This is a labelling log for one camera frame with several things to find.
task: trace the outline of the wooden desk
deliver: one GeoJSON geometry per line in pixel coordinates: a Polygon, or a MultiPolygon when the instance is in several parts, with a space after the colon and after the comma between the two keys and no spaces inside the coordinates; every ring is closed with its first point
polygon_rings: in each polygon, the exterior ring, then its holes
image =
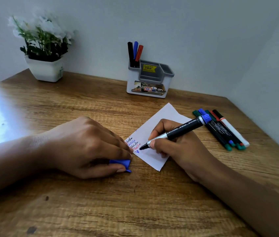
{"type": "MultiPolygon", "coordinates": [[[[228,152],[196,134],[223,163],[279,192],[279,145],[228,99],[169,90],[166,99],[126,93],[126,82],[65,73],[40,82],[26,70],[0,83],[0,142],[87,115],[128,137],[166,103],[192,118],[218,109],[250,142],[228,152]]],[[[255,236],[236,214],[169,159],[160,172],[134,156],[133,173],[79,180],[48,171],[0,191],[0,236],[255,236]]]]}

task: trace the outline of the pen holder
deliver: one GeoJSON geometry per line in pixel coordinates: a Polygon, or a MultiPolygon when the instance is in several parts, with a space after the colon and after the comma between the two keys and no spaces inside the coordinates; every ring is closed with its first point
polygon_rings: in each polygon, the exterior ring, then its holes
{"type": "Polygon", "coordinates": [[[137,67],[128,63],[126,92],[129,94],[165,98],[174,73],[168,65],[139,60],[137,67]]]}

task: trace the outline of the plant pot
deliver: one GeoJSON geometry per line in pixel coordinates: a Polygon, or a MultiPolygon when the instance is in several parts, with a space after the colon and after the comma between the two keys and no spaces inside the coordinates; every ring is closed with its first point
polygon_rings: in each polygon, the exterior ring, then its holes
{"type": "Polygon", "coordinates": [[[24,57],[34,77],[38,80],[57,82],[63,76],[63,57],[54,62],[44,62],[24,57]]]}

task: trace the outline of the paper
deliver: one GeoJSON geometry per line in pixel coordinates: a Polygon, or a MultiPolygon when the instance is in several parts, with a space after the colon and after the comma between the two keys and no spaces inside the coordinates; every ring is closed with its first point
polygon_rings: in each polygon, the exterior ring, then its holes
{"type": "Polygon", "coordinates": [[[126,143],[134,149],[134,154],[157,171],[161,170],[169,156],[162,158],[161,154],[157,154],[153,149],[139,150],[139,147],[147,143],[152,130],[161,119],[168,119],[182,124],[191,120],[188,117],[180,115],[168,103],[126,139],[126,143]]]}

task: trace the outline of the price sticker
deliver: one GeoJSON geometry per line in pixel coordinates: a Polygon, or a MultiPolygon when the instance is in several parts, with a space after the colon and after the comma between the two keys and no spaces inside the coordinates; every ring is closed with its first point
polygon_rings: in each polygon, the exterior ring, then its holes
{"type": "Polygon", "coordinates": [[[156,69],[156,66],[150,66],[150,65],[144,65],[143,66],[143,71],[148,71],[148,72],[156,72],[155,71],[156,69]]]}

